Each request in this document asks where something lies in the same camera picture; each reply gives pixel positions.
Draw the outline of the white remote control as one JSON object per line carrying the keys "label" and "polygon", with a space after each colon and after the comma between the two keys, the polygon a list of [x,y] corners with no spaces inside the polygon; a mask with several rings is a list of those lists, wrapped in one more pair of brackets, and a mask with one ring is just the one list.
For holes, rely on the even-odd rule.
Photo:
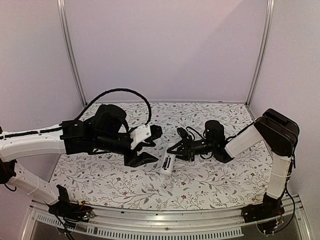
{"label": "white remote control", "polygon": [[174,144],[169,143],[164,151],[161,161],[160,174],[162,176],[170,176],[172,174],[173,166],[176,160],[176,155],[173,153],[167,153],[167,150]]}

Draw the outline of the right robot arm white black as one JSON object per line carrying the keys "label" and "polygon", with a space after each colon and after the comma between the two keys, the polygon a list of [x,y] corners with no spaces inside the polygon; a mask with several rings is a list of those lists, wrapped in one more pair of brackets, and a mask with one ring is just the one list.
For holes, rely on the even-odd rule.
{"label": "right robot arm white black", "polygon": [[278,210],[286,184],[295,164],[295,150],[300,129],[297,123],[278,111],[269,108],[236,135],[226,137],[224,126],[217,120],[205,122],[204,136],[194,140],[187,130],[177,129],[181,140],[169,147],[166,153],[192,162],[196,155],[212,156],[221,163],[228,163],[253,145],[265,142],[272,158],[270,180],[258,213],[269,218]]}

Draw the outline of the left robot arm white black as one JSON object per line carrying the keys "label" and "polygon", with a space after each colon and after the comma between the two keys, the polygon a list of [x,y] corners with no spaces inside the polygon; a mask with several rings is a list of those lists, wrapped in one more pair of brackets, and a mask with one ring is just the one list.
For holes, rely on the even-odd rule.
{"label": "left robot arm white black", "polygon": [[154,147],[155,140],[162,136],[162,128],[151,125],[151,105],[147,104],[148,118],[145,124],[129,128],[126,112],[114,104],[102,104],[95,114],[80,118],[84,109],[75,119],[63,121],[49,128],[24,132],[0,133],[0,183],[11,185],[41,199],[63,217],[74,213],[75,204],[70,202],[67,190],[48,182],[26,170],[18,163],[19,158],[45,154],[73,155],[105,153],[123,156],[124,165],[139,167],[158,159],[144,147]]}

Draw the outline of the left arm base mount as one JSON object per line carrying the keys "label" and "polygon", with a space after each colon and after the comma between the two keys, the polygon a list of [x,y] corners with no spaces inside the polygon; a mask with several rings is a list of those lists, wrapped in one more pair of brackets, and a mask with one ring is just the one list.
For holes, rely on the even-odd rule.
{"label": "left arm base mount", "polygon": [[71,222],[88,222],[95,216],[93,208],[86,205],[86,201],[71,202],[68,191],[61,185],[56,186],[58,189],[58,201],[48,205],[48,212],[58,217],[62,217]]}

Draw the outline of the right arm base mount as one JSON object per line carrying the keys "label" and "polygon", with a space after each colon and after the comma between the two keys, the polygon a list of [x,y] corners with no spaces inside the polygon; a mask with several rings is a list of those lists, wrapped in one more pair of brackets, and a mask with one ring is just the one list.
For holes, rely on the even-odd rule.
{"label": "right arm base mount", "polygon": [[262,203],[250,204],[241,209],[241,216],[245,223],[262,221],[257,224],[257,229],[263,235],[273,235],[276,232],[284,223],[284,213],[282,201],[267,195],[263,197]]}

